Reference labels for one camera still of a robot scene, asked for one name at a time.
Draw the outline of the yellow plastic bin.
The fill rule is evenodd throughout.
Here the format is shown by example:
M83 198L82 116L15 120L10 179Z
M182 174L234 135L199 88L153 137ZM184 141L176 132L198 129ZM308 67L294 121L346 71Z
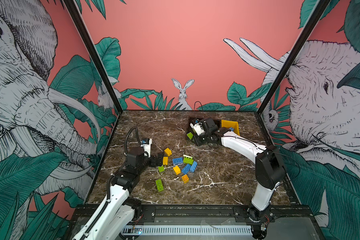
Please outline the yellow plastic bin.
M240 136L239 123L236 121L221 120L221 126Z

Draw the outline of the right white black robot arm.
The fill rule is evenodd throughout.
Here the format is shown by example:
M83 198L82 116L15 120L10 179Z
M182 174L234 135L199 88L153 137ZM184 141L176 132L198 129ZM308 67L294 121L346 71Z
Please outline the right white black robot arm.
M264 146L240 136L238 122L210 117L190 117L187 137L197 146L211 143L232 149L255 164L257 187L247 218L254 223L269 222L271 198L286 175L280 151L274 145Z

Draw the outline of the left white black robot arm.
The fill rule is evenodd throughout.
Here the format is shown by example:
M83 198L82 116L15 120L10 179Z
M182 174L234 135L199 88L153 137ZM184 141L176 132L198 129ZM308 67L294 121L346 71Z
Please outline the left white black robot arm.
M143 216L141 201L130 198L147 167L161 167L165 152L149 154L134 147L126 154L122 167L107 181L107 194L91 218L72 237L73 240L115 240L124 227Z

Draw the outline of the black bin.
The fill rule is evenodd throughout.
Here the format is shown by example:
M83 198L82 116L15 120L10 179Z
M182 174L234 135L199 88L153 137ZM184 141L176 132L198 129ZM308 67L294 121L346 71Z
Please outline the black bin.
M198 121L198 118L195 117L189 117L188 119L188 125L187 125L187 130L186 130L186 137L188 140L193 141L195 136L197 135L195 130L193 129L193 126L196 124L196 122Z
M221 120L213 120L214 125L216 126L215 129L218 130L222 127Z

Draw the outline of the green lego top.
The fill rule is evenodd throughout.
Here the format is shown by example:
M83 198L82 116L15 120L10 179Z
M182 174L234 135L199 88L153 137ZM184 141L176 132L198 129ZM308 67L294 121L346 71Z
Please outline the green lego top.
M188 137L190 140L193 139L193 136L194 136L194 135L193 135L191 132L187 133L187 137Z

